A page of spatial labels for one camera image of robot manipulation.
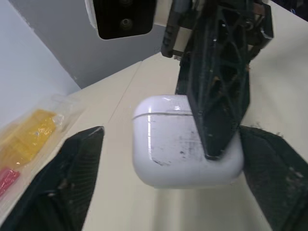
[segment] yellow object in plastic bag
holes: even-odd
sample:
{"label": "yellow object in plastic bag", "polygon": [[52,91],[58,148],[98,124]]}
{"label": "yellow object in plastic bag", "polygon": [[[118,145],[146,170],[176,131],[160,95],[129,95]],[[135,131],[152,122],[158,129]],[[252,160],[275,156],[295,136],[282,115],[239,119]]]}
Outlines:
{"label": "yellow object in plastic bag", "polygon": [[0,168],[17,169],[30,162],[55,131],[53,112],[38,109],[21,124],[12,124],[0,138]]}

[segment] gray wall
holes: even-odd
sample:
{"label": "gray wall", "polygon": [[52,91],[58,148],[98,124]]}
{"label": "gray wall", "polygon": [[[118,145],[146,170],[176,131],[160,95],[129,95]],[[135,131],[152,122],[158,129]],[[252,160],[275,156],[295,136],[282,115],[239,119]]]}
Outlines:
{"label": "gray wall", "polygon": [[10,0],[73,80],[84,88],[160,51],[164,27],[144,36],[101,40],[84,0]]}

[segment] red object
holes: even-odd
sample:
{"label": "red object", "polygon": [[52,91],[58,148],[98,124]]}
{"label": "red object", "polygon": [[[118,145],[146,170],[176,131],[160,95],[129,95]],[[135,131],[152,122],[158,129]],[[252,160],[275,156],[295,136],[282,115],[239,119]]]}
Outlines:
{"label": "red object", "polygon": [[8,188],[18,179],[20,172],[5,167],[0,171],[0,197],[8,190]]}

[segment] plastic bag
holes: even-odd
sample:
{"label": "plastic bag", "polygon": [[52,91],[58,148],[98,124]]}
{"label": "plastic bag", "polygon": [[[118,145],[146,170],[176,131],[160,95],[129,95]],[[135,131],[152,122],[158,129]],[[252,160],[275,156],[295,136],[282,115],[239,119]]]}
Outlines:
{"label": "plastic bag", "polygon": [[27,188],[82,112],[78,100],[53,95],[0,131],[0,217]]}

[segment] white wall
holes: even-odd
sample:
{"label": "white wall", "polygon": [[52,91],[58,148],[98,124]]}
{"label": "white wall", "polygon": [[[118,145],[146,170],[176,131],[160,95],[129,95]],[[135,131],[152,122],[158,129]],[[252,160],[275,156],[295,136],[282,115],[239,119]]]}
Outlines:
{"label": "white wall", "polygon": [[0,0],[0,127],[43,97],[79,89],[15,8]]}
{"label": "white wall", "polygon": [[81,88],[160,52],[162,26],[142,36],[102,40],[90,25],[85,0],[9,1]]}

